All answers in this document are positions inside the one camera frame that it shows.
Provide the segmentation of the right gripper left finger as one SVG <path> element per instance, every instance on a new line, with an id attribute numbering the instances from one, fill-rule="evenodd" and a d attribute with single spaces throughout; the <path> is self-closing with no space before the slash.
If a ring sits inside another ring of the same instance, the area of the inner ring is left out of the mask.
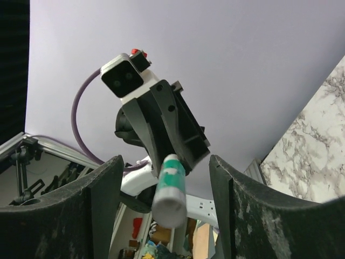
<path id="1" fill-rule="evenodd" d="M 1 208 L 1 258 L 107 258 L 123 173 L 115 156 L 21 206 Z"/>

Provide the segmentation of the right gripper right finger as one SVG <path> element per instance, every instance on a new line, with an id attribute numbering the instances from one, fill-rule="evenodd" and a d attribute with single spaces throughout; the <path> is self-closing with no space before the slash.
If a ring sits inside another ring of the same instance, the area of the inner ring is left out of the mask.
<path id="1" fill-rule="evenodd" d="M 209 171 L 225 258 L 344 258 L 344 198 L 289 196 L 212 155 Z"/>

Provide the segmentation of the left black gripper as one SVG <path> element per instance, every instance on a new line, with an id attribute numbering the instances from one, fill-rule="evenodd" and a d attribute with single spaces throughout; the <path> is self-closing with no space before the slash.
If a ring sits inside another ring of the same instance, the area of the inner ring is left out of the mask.
<path id="1" fill-rule="evenodd" d="M 210 154 L 205 127 L 200 126 L 185 102 L 179 81 L 160 80 L 145 93 L 122 105 L 115 121 L 115 135 L 144 147 L 155 170 L 175 153 L 187 172 Z"/>

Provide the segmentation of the green white glue stick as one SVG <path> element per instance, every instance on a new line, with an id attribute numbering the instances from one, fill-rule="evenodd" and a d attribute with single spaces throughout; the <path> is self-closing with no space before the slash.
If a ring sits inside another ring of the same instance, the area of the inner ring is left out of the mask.
<path id="1" fill-rule="evenodd" d="M 154 221 L 164 228 L 180 227 L 187 216 L 185 169 L 176 154 L 163 160 L 151 212 Z"/>

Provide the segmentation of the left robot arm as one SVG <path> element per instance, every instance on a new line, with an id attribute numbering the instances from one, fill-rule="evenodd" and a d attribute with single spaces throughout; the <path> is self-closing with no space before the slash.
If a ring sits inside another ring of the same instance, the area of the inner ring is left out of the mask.
<path id="1" fill-rule="evenodd" d="M 155 187 L 148 209 L 162 227 L 180 227 L 186 217 L 218 227 L 214 202 L 186 194 L 185 178 L 209 155 L 210 143 L 182 90 L 179 82 L 171 85 L 160 80 L 122 106 L 115 134 L 130 145 L 145 148 L 148 158 L 139 169 L 129 169 L 121 191 L 137 196 Z"/>

